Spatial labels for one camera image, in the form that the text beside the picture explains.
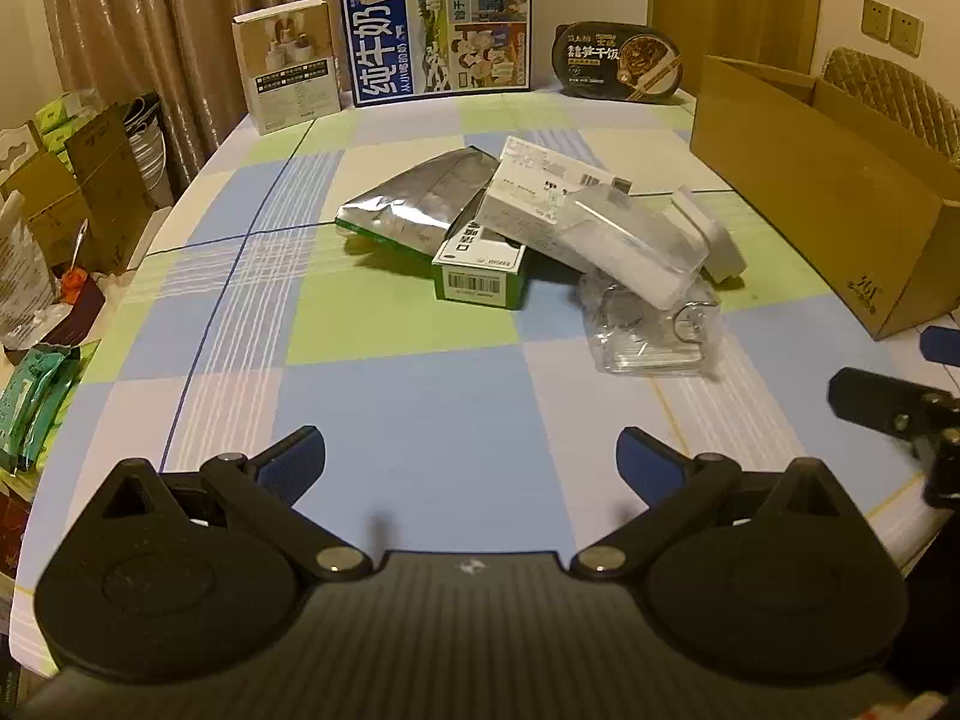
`metal rivet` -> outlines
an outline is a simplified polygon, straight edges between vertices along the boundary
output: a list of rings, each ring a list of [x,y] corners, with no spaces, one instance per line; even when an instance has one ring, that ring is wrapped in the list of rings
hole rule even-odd
[[[364,554],[353,547],[328,547],[317,554],[317,565],[334,573],[352,571],[363,562]]]
[[[627,556],[616,547],[587,547],[577,555],[580,565],[598,574],[604,571],[616,571],[627,562]]]

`logo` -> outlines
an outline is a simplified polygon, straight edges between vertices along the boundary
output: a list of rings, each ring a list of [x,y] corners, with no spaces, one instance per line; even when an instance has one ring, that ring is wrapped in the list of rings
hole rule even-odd
[[[858,281],[848,281],[847,289],[853,291],[853,294],[856,295],[856,301],[867,311],[871,314],[877,312],[874,300],[877,299],[877,295],[883,295],[883,288],[877,287],[867,274],[860,276]]]
[[[457,567],[459,570],[463,571],[464,574],[469,574],[470,576],[474,577],[481,571],[486,570],[487,564],[481,560],[477,560],[476,557],[471,557],[469,560],[464,560]]]

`curtain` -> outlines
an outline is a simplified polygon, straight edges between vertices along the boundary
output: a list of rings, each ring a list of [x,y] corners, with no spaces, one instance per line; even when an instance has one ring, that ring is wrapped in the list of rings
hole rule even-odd
[[[230,22],[294,0],[44,0],[64,89],[94,87],[107,103],[157,90],[176,189],[246,115]],[[339,0],[330,18],[344,66]]]

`black food package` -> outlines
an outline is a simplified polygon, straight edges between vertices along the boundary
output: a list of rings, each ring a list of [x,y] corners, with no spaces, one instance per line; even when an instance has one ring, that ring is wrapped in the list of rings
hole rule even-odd
[[[649,26],[577,22],[557,28],[553,71],[576,97],[658,103],[680,86],[683,61],[673,41]]]

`cardboard box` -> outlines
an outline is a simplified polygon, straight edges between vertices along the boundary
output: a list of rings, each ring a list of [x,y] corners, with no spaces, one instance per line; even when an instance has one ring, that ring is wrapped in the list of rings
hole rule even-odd
[[[523,299],[527,247],[483,228],[472,214],[466,216],[469,221],[433,258],[437,298],[515,311]]]
[[[89,220],[77,263],[86,271],[121,274],[154,213],[154,204],[112,106],[66,141],[76,175],[54,154],[35,153],[2,185],[3,197],[19,190],[27,227],[47,265],[69,264],[77,232]]]
[[[570,191],[614,183],[623,191],[630,187],[600,167],[511,136],[476,220],[576,271],[587,271],[587,260],[554,240],[557,209]]]
[[[247,109],[261,135],[339,111],[330,13],[323,0],[235,16],[233,42]]]
[[[822,79],[707,57],[690,151],[874,338],[960,303],[960,172],[856,98]]]

